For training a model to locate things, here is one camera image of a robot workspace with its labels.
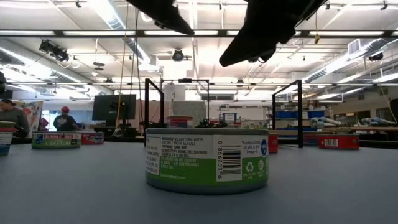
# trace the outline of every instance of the red can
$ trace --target red can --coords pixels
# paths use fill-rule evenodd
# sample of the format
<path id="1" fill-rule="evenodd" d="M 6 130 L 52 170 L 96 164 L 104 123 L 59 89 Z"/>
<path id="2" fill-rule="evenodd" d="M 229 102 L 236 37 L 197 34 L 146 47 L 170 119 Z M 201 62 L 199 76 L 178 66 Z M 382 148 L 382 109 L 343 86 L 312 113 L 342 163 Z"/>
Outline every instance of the red can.
<path id="1" fill-rule="evenodd" d="M 104 144 L 105 133 L 85 133 L 81 134 L 81 144 Z"/>
<path id="2" fill-rule="evenodd" d="M 355 134 L 321 134 L 320 149 L 359 149 L 359 137 Z"/>
<path id="3" fill-rule="evenodd" d="M 268 151 L 269 153 L 278 153 L 278 135 L 270 134 L 268 136 Z"/>

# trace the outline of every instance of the red cap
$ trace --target red cap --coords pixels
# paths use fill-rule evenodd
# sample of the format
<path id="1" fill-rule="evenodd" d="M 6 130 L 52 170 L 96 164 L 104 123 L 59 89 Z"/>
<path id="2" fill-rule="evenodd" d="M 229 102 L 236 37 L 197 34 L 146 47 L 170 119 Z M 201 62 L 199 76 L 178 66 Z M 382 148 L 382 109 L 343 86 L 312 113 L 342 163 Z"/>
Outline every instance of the red cap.
<path id="1" fill-rule="evenodd" d="M 69 113 L 69 108 L 67 106 L 64 106 L 63 108 L 61 108 L 61 111 L 64 113 Z"/>

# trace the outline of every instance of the gray table surface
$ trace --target gray table surface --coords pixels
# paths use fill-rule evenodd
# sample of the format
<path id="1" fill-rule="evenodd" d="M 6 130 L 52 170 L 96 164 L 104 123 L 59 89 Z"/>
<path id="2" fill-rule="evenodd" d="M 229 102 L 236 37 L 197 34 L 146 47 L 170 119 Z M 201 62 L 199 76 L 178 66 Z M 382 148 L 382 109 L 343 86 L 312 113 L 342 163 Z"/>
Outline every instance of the gray table surface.
<path id="1" fill-rule="evenodd" d="M 397 223 L 398 150 L 281 147 L 268 186 L 184 195 L 148 186 L 143 145 L 12 146 L 0 157 L 0 223 Z"/>

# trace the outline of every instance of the person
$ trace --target person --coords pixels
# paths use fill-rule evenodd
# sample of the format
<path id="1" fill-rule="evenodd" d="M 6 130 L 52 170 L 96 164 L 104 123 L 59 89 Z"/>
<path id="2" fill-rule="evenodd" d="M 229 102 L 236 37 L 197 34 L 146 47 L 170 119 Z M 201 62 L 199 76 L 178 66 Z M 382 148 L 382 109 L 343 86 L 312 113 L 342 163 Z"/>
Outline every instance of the person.
<path id="1" fill-rule="evenodd" d="M 54 127 L 56 127 L 57 131 L 74 131 L 80 130 L 79 126 L 77 126 L 75 119 L 72 116 L 69 116 L 69 108 L 64 106 L 61 108 L 62 114 L 57 116 L 54 120 Z"/>
<path id="2" fill-rule="evenodd" d="M 18 137 L 25 138 L 29 133 L 29 122 L 25 112 L 15 107 L 15 103 L 8 99 L 0 100 L 0 121 L 14 122 L 20 133 Z"/>

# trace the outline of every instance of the computer monitor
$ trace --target computer monitor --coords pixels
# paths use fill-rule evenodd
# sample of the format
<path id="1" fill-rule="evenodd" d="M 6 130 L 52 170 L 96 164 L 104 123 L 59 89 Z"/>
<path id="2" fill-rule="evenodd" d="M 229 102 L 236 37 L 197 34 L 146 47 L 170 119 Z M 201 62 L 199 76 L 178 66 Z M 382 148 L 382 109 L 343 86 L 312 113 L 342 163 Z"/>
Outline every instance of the computer monitor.
<path id="1" fill-rule="evenodd" d="M 95 96 L 93 121 L 115 121 L 118 114 L 119 95 Z M 136 118 L 136 95 L 121 95 L 119 120 Z"/>

